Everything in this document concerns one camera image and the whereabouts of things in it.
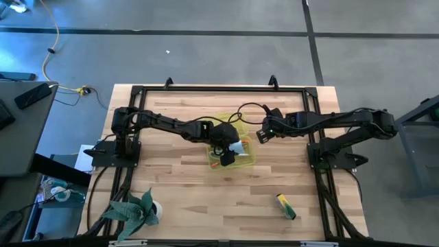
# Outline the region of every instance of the artificial plant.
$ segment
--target artificial plant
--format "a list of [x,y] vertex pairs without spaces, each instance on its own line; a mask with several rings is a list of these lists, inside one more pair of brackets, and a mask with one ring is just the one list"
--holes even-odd
[[148,226],[158,224],[158,218],[152,210],[151,189],[144,193],[141,199],[128,192],[128,202],[110,201],[110,205],[112,209],[102,217],[127,222],[124,230],[117,237],[118,242],[137,232],[144,224]]

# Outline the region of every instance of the butcher block tabletop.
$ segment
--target butcher block tabletop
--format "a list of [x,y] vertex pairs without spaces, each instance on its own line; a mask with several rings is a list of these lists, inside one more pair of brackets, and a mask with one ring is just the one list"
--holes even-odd
[[[112,134],[114,109],[128,106],[132,86],[115,85],[102,137]],[[335,88],[316,88],[321,112],[339,112]],[[279,108],[284,115],[304,110],[300,93],[275,91],[148,91],[145,109],[187,121],[201,116],[234,113],[246,102]],[[265,116],[263,109],[253,105],[244,106],[242,113],[253,122],[262,121]],[[162,205],[163,216],[160,224],[145,225],[130,238],[324,240],[316,179],[309,169],[306,155],[308,137],[274,138],[260,144],[255,132],[261,126],[247,127],[256,163],[222,171],[213,171],[209,167],[206,144],[191,143],[160,130],[143,129],[140,134],[141,156],[138,167],[134,169],[131,193],[141,197],[152,187],[152,197]],[[344,133],[344,129],[325,130],[325,133],[327,137],[337,137]],[[93,172],[88,192],[101,169]],[[357,183],[346,171],[334,170],[333,173],[340,207],[359,232],[367,235]],[[86,232],[88,207],[91,207],[92,224],[108,205],[114,175],[115,168],[109,167],[98,181],[91,202],[87,196],[78,234]],[[287,220],[277,207],[274,198],[279,193],[285,195],[296,212],[295,220]],[[329,219],[331,230],[335,232],[332,210],[329,210]]]

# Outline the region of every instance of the concrete floor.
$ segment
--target concrete floor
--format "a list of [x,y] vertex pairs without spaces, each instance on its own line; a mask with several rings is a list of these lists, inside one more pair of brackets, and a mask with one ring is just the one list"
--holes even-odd
[[[299,0],[47,1],[60,27],[129,30],[306,31]],[[438,33],[432,0],[309,0],[316,32]],[[0,25],[52,27],[39,2],[25,14],[7,10]],[[0,33],[0,71],[32,72],[53,34]],[[400,117],[439,92],[439,40],[316,39],[325,85],[335,86],[342,111],[387,108]],[[47,67],[67,86],[94,86],[107,104],[115,83],[316,85],[306,37],[129,36],[65,34]],[[71,95],[58,99],[74,102]],[[91,95],[75,107],[55,103],[38,146],[70,154],[100,137],[106,110]],[[371,237],[438,245],[439,200],[402,200],[414,179],[400,139],[354,147],[370,161],[358,169]]]

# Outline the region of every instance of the yellow cable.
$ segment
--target yellow cable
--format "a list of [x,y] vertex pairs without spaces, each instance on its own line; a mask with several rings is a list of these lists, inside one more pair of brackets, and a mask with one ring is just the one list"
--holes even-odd
[[[49,14],[50,18],[52,19],[52,21],[54,22],[54,25],[56,27],[56,40],[55,40],[54,45],[52,45],[52,47],[51,47],[51,49],[55,49],[56,45],[58,44],[58,40],[60,39],[60,29],[58,28],[58,24],[56,23],[55,17],[51,13],[50,9],[43,2],[43,0],[40,0],[40,2],[44,6],[44,8],[47,10],[47,13]],[[47,65],[47,60],[49,59],[49,56],[50,56],[50,52],[47,52],[46,58],[44,59],[44,62],[43,62],[41,69],[43,70],[43,75],[44,75],[44,77],[46,77],[46,80],[51,81],[50,78],[46,75],[46,65]]]

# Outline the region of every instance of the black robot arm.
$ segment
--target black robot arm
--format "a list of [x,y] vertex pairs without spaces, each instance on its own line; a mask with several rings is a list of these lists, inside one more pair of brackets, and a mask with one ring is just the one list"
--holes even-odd
[[235,162],[235,152],[229,149],[230,144],[239,142],[236,129],[229,123],[214,126],[211,121],[180,121],[150,110],[139,110],[135,107],[121,107],[115,110],[111,130],[116,136],[114,154],[118,158],[130,156],[133,153],[129,134],[143,128],[155,128],[166,132],[179,134],[183,139],[193,143],[205,143],[221,155],[221,165],[226,166]]
[[273,137],[303,137],[325,128],[358,127],[337,138],[323,138],[319,143],[308,145],[312,168],[355,168],[368,159],[352,154],[350,146],[371,139],[390,139],[397,134],[393,115],[385,110],[358,108],[347,113],[317,114],[313,112],[287,113],[285,117],[278,108],[267,113],[262,129],[257,131],[260,143]]

